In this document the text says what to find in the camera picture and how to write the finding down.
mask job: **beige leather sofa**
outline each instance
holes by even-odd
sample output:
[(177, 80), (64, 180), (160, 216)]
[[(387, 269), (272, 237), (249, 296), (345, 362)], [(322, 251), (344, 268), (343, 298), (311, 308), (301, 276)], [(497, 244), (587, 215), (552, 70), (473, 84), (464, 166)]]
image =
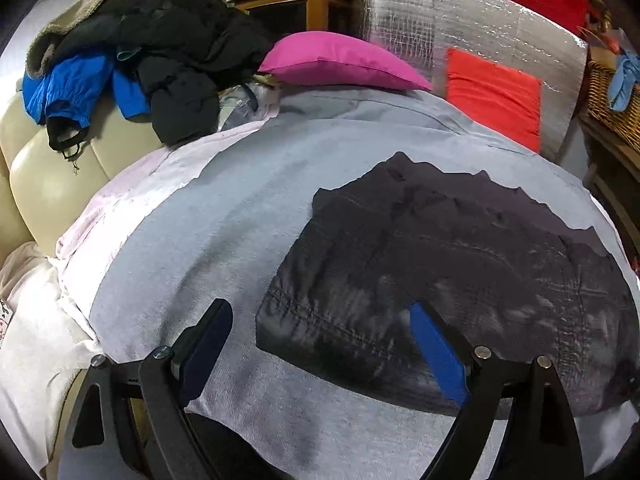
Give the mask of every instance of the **beige leather sofa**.
[(50, 149), (47, 130), (27, 115), (22, 93), (13, 97), (0, 119), (0, 265), (29, 240), (53, 256), (56, 240), (91, 197), (121, 170), (162, 145), (151, 123), (137, 119), (127, 121), (111, 96), (103, 95), (76, 169)]

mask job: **metal screw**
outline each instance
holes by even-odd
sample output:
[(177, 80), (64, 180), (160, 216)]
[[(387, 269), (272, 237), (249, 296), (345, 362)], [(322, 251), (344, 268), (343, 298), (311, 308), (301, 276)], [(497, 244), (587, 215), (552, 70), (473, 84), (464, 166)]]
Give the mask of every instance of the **metal screw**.
[(538, 364), (543, 368), (551, 368), (553, 363), (546, 355), (539, 355), (537, 358)]
[(171, 347), (169, 347), (167, 345), (162, 345), (162, 346), (159, 346), (158, 348), (156, 348), (153, 351), (152, 355), (153, 355), (154, 359), (164, 359), (170, 353), (171, 353)]
[(488, 359), (491, 357), (491, 350), (486, 346), (476, 346), (474, 352), (481, 359)]
[(102, 368), (105, 364), (107, 364), (107, 358), (102, 354), (94, 355), (91, 358), (91, 366), (94, 368)]

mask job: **reflective foil sheet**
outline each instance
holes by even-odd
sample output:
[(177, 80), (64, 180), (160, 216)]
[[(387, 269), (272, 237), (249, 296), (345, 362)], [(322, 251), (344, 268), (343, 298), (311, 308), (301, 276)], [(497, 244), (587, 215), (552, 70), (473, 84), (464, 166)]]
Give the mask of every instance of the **reflective foil sheet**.
[(356, 35), (408, 62), (439, 96), (450, 46), (540, 78), (541, 153), (555, 160), (584, 75), (580, 38), (511, 0), (355, 0), (354, 8)]

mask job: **black jacket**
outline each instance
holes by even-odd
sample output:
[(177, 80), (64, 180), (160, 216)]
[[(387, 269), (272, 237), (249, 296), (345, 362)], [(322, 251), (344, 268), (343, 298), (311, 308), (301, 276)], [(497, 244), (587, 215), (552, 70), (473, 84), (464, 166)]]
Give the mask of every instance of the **black jacket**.
[(551, 357), (574, 415), (625, 399), (638, 314), (593, 229), (569, 229), (485, 173), (443, 174), (402, 153), (319, 191), (313, 211), (258, 310), (259, 348), (368, 396), (452, 415), (410, 330), (409, 307), (427, 300), (473, 346)]
[(61, 40), (51, 64), (98, 44), (130, 56), (154, 130), (175, 144), (216, 130), (218, 92), (251, 77), (273, 41), (220, 0), (106, 0)]

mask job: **red pillow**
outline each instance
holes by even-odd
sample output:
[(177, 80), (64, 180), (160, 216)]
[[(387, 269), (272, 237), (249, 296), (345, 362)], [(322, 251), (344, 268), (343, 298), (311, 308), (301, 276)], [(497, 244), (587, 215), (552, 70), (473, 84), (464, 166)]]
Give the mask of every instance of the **red pillow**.
[(539, 153), (542, 81), (456, 48), (450, 48), (447, 57), (447, 101)]

